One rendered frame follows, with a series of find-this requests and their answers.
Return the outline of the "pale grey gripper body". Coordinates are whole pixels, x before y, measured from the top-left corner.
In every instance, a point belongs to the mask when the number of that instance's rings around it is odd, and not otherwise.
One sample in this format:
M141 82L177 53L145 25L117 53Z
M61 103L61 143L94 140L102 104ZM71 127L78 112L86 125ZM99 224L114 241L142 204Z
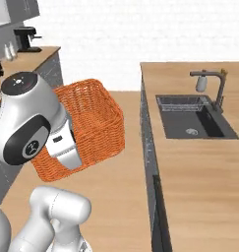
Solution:
M82 165L82 160L76 148L57 154L56 157L68 169L75 169Z

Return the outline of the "orange wicker basket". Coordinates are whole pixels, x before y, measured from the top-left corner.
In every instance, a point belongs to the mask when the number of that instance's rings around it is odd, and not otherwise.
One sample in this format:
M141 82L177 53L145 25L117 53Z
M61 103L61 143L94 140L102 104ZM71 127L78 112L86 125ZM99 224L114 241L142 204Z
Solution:
M52 182L70 176L118 155L125 148L123 111L99 80L78 81L53 91L72 116L82 164L68 169L43 148L31 161L42 181Z

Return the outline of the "dark sink basin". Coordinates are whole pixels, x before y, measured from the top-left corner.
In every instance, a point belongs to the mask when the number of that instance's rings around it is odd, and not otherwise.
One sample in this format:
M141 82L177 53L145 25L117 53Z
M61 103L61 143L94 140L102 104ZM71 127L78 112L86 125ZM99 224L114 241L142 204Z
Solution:
M212 108L212 101L207 95L174 95L205 96L210 105L198 112L163 112L157 104L167 139L238 139L224 116Z

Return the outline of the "black coffee machine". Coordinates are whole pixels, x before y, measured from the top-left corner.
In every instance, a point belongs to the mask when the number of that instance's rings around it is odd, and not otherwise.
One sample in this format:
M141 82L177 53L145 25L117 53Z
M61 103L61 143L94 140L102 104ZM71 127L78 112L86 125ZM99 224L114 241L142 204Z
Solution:
M36 38L36 29L34 27L15 28L14 35L17 40L19 52L36 53L41 51L40 47L30 45L30 41Z

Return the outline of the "dark grey tap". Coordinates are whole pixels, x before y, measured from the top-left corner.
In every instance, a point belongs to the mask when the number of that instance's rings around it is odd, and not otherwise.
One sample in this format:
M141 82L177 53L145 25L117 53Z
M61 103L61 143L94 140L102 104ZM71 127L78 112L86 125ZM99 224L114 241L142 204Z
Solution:
M223 90L225 86L226 77L224 77L221 74L221 70L219 72L207 71L207 70L191 71L190 76L198 78L197 83L196 83L196 91L198 93L202 93L207 89L208 77L219 78L219 88L218 88L216 100L211 104L211 106L215 111L222 113L223 112L223 109L222 109Z

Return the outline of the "grey wall cupboards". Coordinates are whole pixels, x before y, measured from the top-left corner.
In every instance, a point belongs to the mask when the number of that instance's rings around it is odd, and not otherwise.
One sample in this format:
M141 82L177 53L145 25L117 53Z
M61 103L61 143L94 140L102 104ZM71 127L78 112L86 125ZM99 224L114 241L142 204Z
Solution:
M37 17L37 0L0 0L0 27Z

